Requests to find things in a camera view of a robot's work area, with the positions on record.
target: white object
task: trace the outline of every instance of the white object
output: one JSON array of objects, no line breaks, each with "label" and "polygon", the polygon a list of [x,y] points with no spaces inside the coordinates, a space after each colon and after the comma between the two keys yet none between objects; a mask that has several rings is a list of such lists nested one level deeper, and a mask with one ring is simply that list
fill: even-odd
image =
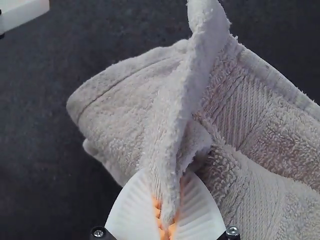
[{"label": "white object", "polygon": [[0,35],[50,9],[49,0],[0,0]]},{"label": "white object", "polygon": [[[226,226],[207,187],[193,172],[188,172],[181,184],[181,209],[173,239],[218,239],[226,231]],[[117,240],[160,240],[152,195],[143,170],[123,187],[105,228]]]}]

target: floor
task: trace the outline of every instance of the floor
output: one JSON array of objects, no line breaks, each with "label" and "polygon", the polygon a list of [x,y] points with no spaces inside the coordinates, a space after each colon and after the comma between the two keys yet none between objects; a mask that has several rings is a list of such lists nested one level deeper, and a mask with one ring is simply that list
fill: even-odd
[{"label": "floor", "polygon": [[[320,103],[320,1],[221,0],[231,32]],[[120,188],[82,149],[69,95],[190,36],[186,0],[52,0],[0,40],[0,238],[88,240]]]}]

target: white towel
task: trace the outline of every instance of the white towel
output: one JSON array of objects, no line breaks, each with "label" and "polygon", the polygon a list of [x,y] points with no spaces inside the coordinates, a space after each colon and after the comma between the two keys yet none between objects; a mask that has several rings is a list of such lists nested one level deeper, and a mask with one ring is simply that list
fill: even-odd
[{"label": "white towel", "polygon": [[190,0],[188,18],[190,39],[114,64],[72,94],[84,149],[122,186],[146,168],[166,224],[194,160],[244,239],[318,238],[309,186],[320,190],[319,106],[230,35],[218,1]]}]

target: gray carpet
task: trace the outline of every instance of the gray carpet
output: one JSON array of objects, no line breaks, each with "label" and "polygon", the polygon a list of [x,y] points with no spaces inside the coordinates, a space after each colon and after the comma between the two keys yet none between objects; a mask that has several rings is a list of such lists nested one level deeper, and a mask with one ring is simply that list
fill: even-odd
[{"label": "gray carpet", "polygon": [[[320,1],[225,0],[231,31],[320,103]],[[0,40],[0,239],[87,240],[120,188],[65,105],[91,76],[190,36],[186,0],[52,0]]]}]

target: screw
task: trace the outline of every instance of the screw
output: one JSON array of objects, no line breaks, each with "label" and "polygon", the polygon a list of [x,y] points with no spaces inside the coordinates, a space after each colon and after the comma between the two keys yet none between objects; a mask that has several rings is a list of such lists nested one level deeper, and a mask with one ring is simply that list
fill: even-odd
[{"label": "screw", "polygon": [[231,239],[236,239],[239,236],[239,230],[236,226],[230,226],[225,230],[226,237]]},{"label": "screw", "polygon": [[104,235],[105,235],[104,231],[99,229],[93,232],[93,236],[95,236],[96,238],[102,238]]}]

